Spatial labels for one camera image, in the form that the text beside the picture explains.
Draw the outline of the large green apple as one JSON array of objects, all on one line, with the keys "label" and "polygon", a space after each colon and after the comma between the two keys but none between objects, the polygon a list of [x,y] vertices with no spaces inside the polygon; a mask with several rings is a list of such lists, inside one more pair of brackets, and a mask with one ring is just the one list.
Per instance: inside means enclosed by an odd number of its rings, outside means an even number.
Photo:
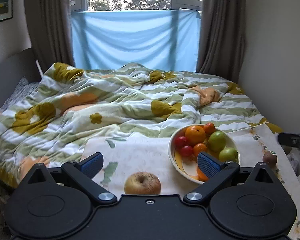
[{"label": "large green apple", "polygon": [[233,147],[225,147],[224,149],[222,149],[219,153],[218,159],[221,162],[233,161],[235,163],[239,163],[238,152]]}]

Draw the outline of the small mandarin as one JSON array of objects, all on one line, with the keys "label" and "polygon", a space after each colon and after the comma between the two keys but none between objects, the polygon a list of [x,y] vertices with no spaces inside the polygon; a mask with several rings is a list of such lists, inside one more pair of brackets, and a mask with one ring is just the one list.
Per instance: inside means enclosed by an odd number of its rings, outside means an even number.
[{"label": "small mandarin", "polygon": [[216,131],[216,128],[213,123],[209,122],[203,126],[203,129],[207,135],[211,135]]},{"label": "small mandarin", "polygon": [[193,147],[193,155],[197,158],[201,152],[207,152],[207,146],[204,143],[198,143]]}]

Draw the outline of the red tomato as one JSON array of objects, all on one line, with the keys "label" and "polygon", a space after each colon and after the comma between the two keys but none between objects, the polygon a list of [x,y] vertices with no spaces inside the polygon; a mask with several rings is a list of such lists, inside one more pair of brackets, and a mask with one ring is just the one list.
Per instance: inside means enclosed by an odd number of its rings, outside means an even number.
[{"label": "red tomato", "polygon": [[183,148],[185,146],[190,146],[190,141],[185,136],[179,136],[179,137],[175,137],[174,144],[176,148]]},{"label": "red tomato", "polygon": [[189,145],[186,145],[179,150],[179,153],[182,157],[190,157],[191,155],[193,155],[193,148]]}]

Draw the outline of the large orange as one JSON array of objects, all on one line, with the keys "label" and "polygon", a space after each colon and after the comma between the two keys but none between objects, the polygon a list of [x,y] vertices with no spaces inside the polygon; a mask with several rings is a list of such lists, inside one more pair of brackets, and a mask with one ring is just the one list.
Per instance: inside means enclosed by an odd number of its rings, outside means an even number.
[{"label": "large orange", "polygon": [[198,175],[199,180],[201,181],[207,181],[209,178],[199,169],[199,167],[196,167],[196,172]]}]

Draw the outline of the brown kiwi with sticker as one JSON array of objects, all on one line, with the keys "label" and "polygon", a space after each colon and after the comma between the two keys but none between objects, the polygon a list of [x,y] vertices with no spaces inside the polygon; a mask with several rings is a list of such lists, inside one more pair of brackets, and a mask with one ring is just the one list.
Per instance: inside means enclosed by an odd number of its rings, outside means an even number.
[{"label": "brown kiwi with sticker", "polygon": [[274,151],[267,151],[262,158],[262,161],[269,167],[273,168],[277,164],[277,155]]}]

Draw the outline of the small green apple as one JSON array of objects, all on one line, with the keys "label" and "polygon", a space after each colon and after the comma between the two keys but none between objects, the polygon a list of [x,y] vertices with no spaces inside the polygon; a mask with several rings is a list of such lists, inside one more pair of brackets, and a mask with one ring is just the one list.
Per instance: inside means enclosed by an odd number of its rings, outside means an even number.
[{"label": "small green apple", "polygon": [[213,152],[220,152],[226,146],[226,135],[221,131],[213,132],[207,141],[207,146]]}]

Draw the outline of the cream ceramic bowl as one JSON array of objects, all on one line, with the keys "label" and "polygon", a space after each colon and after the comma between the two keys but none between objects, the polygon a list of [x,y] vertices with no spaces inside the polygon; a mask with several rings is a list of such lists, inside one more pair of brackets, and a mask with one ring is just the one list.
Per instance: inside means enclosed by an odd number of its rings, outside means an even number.
[{"label": "cream ceramic bowl", "polygon": [[211,123],[180,128],[168,143],[168,156],[176,171],[197,184],[203,184],[210,177],[205,169],[201,169],[204,153],[214,162],[241,162],[234,140]]}]

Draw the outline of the white floral tablecloth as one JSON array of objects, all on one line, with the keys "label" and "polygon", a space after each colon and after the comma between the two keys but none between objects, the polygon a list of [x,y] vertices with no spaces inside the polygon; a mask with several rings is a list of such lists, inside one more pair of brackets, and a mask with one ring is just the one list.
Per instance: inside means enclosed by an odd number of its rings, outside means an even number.
[{"label": "white floral tablecloth", "polygon": [[[300,239],[300,183],[276,135],[267,125],[258,125],[228,133],[226,145],[237,150],[239,164],[243,167],[255,166],[267,151],[276,153],[277,164],[273,171],[297,208],[297,218],[289,237]],[[102,153],[104,163],[93,180],[117,198],[124,193],[126,179],[135,172],[156,175],[161,182],[162,194],[184,196],[202,183],[194,156],[182,157],[170,137],[150,138],[139,132],[130,136],[93,137],[88,140],[81,158],[95,152]]]}]

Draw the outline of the floral green striped duvet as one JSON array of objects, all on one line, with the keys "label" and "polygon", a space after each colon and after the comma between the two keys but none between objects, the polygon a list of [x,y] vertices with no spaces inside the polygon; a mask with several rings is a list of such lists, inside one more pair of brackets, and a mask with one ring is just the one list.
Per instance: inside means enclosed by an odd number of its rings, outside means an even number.
[{"label": "floral green striped duvet", "polygon": [[233,132],[268,120],[238,84],[215,75],[57,62],[32,93],[0,114],[0,181],[15,188],[37,162],[77,161],[93,137],[164,138],[207,123]]}]

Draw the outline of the yellow red apple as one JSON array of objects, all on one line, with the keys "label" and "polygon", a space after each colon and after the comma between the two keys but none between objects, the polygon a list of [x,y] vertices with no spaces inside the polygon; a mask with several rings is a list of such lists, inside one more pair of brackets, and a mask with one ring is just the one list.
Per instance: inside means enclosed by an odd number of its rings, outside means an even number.
[{"label": "yellow red apple", "polygon": [[161,193],[161,182],[152,173],[136,172],[125,181],[124,192],[136,195],[157,195]]}]

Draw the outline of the patterned grey pillow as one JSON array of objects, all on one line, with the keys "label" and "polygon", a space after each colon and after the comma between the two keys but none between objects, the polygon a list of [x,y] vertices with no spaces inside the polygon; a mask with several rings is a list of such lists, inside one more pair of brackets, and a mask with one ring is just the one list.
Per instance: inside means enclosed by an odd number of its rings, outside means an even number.
[{"label": "patterned grey pillow", "polygon": [[15,87],[11,96],[4,102],[0,109],[5,111],[9,107],[15,105],[17,102],[23,100],[23,98],[34,92],[38,85],[38,82],[29,82],[28,79],[23,76]]}]

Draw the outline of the grey bed headboard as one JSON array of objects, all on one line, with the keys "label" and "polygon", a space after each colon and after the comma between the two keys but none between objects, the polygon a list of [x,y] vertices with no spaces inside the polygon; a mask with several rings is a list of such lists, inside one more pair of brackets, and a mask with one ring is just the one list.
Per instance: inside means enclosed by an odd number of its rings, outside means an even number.
[{"label": "grey bed headboard", "polygon": [[39,82],[41,75],[31,48],[25,49],[0,63],[0,106],[13,93],[22,77],[29,82]]}]

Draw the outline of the light blue window cloth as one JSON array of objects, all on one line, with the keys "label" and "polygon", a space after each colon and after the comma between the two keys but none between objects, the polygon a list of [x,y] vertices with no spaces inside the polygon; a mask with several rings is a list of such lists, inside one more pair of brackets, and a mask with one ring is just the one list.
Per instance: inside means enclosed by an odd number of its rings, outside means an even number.
[{"label": "light blue window cloth", "polygon": [[200,13],[194,10],[82,11],[71,15],[75,65],[195,72]]}]

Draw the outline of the brown curtain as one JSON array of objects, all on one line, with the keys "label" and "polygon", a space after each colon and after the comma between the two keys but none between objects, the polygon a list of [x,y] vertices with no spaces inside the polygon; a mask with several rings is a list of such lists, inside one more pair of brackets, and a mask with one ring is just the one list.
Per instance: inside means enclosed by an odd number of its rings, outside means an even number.
[{"label": "brown curtain", "polygon": [[203,0],[196,71],[237,83],[245,52],[246,0]]},{"label": "brown curtain", "polygon": [[24,0],[32,49],[43,72],[53,63],[74,65],[69,0]]}]

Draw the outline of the left brown curtain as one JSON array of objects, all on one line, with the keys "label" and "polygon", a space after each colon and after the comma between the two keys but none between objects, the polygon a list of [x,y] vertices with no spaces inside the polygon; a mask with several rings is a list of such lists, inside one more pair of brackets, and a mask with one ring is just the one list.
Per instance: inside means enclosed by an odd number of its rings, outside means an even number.
[{"label": "left brown curtain", "polygon": [[24,0],[32,49],[43,72],[53,63],[74,65],[69,0]]}]

